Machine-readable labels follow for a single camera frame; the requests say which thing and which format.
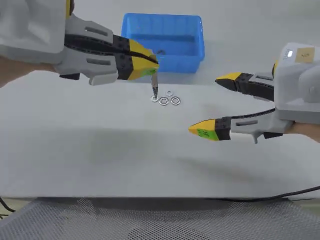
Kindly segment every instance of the blue plastic bin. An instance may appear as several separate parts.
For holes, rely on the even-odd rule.
[[[159,61],[159,72],[195,73],[205,58],[199,16],[127,13],[121,35],[151,49]]]

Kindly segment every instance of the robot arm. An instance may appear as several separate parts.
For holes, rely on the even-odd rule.
[[[189,131],[212,140],[249,140],[255,144],[280,137],[294,122],[320,124],[320,48],[287,44],[270,73],[230,73],[216,79],[228,90],[273,101],[275,107],[242,116],[210,119]]]
[[[134,40],[74,14],[73,0],[0,0],[0,56],[52,64],[60,77],[91,85],[134,80],[159,68]]]

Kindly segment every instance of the metal mesh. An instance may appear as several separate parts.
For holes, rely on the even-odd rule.
[[[0,221],[0,240],[319,240],[290,201],[37,199]]]

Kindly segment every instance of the white table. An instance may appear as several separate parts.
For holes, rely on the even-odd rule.
[[[317,2],[76,0],[79,17],[115,34],[127,12],[200,15],[206,58],[195,75],[159,75],[160,95],[181,98],[176,107],[151,102],[150,83],[92,87],[85,77],[48,72],[0,89],[0,196],[245,198],[319,185],[319,144],[306,137],[254,145],[188,132],[201,120],[272,107],[213,84],[215,77],[271,71],[287,42],[320,46]]]

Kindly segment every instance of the floor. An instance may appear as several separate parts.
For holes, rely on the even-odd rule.
[[[19,211],[33,199],[34,198],[3,198],[8,207],[16,211]],[[320,199],[297,200],[294,201],[294,203],[320,216]],[[10,215],[11,212],[7,211],[2,205],[0,205],[0,215],[1,214]]]

